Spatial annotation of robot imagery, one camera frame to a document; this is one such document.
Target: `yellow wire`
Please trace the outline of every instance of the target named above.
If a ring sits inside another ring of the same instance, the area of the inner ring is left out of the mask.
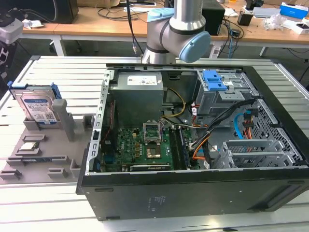
[[[163,115],[162,117],[177,117],[178,115],[181,115],[184,111],[185,111],[185,102],[184,102],[184,99],[180,96],[179,93],[177,93],[174,89],[172,88],[168,88],[169,90],[173,91],[183,102],[183,108],[182,110],[177,113],[177,114],[174,114],[174,115]]]

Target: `blue box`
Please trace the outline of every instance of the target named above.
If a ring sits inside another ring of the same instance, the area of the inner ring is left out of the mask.
[[[294,4],[288,4],[283,2],[280,6],[280,14],[284,16],[289,16],[293,18],[303,19],[308,14],[308,7],[299,6]]]

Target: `white box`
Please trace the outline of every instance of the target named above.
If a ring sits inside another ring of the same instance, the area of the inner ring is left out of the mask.
[[[291,29],[300,35],[309,34],[309,26],[305,23],[297,23]]]

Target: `plastic bag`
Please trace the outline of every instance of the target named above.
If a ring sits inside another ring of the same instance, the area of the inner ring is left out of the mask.
[[[263,20],[264,28],[266,30],[283,30],[283,27],[281,25],[285,22],[285,20],[286,18],[282,17],[281,14],[272,15],[270,18],[265,18]]]

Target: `cardboard box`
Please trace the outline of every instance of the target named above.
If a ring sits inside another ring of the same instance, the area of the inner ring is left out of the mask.
[[[77,0],[78,6],[88,6],[88,7],[113,7],[119,4],[120,0]]]
[[[309,34],[309,27],[305,23],[297,23],[291,29],[300,35]]]
[[[280,6],[280,14],[293,17],[293,18],[300,18],[303,19],[304,17],[307,16],[308,14],[308,7],[305,6],[299,6],[299,5],[294,5],[290,3],[285,3],[283,2]]]

